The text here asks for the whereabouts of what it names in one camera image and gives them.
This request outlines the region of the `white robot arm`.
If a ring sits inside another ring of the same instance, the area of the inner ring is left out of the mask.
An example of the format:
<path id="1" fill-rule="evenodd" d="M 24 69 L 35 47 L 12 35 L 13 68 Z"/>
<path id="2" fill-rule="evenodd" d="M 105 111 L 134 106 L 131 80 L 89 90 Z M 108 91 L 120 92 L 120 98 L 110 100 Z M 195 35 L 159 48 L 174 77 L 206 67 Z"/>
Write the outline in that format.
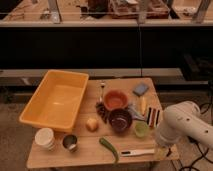
<path id="1" fill-rule="evenodd" d="M 200 108 L 192 101 L 166 107 L 163 119 L 155 129 L 155 141 L 162 147 L 171 147 L 186 135 L 213 149 L 213 126 L 199 116 Z"/>

